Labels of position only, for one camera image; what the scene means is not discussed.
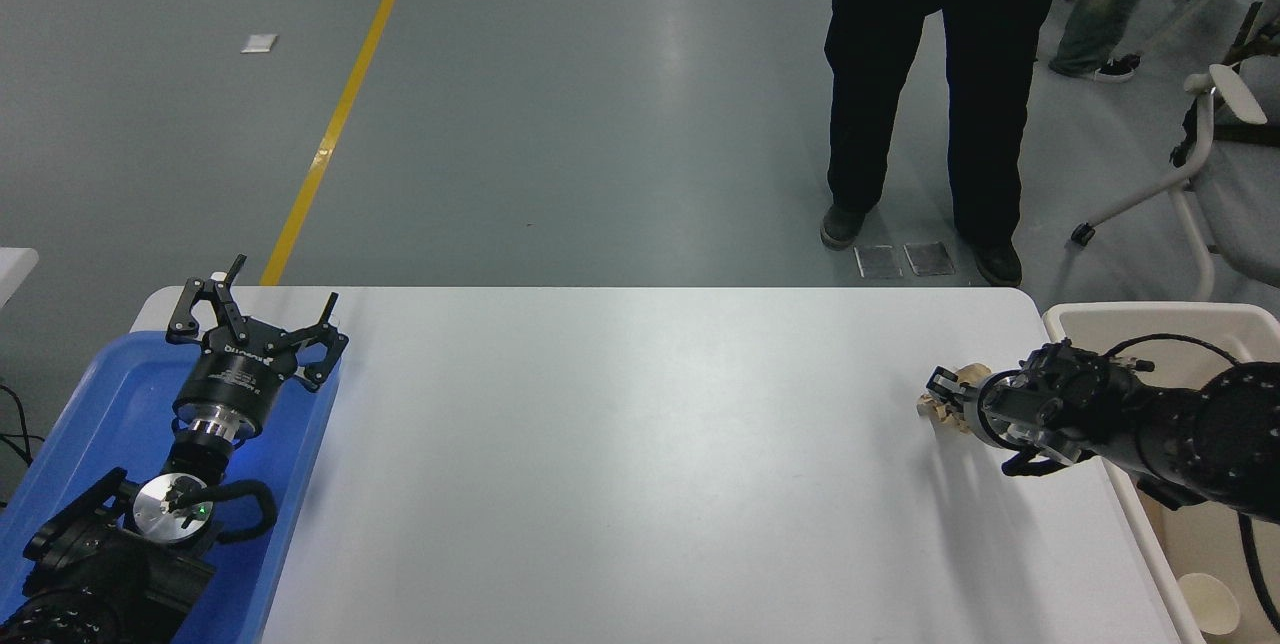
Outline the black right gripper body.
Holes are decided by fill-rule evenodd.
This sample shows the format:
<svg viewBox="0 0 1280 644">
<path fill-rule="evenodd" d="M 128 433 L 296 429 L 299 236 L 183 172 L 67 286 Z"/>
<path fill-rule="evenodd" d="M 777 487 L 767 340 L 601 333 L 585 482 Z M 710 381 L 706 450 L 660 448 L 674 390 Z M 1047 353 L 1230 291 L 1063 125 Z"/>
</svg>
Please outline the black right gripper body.
<svg viewBox="0 0 1280 644">
<path fill-rule="evenodd" d="M 991 446 L 1010 451 L 1061 452 L 1061 435 L 1039 421 L 1053 390 L 1055 374 L 989 374 L 968 385 L 965 421 Z"/>
</svg>

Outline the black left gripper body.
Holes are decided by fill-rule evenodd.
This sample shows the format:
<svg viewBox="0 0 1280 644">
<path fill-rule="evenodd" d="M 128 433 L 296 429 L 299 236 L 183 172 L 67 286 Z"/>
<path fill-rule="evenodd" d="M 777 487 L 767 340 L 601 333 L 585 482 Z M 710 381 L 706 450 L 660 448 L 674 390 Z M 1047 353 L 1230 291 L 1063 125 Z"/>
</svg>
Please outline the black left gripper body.
<svg viewBox="0 0 1280 644">
<path fill-rule="evenodd" d="M 282 329 L 252 321 L 244 339 L 219 326 L 201 337 L 200 348 L 175 398 L 178 419 L 192 423 L 205 410 L 221 407 L 244 428 L 262 428 L 285 379 L 297 369 L 300 344 L 288 342 Z"/>
</svg>

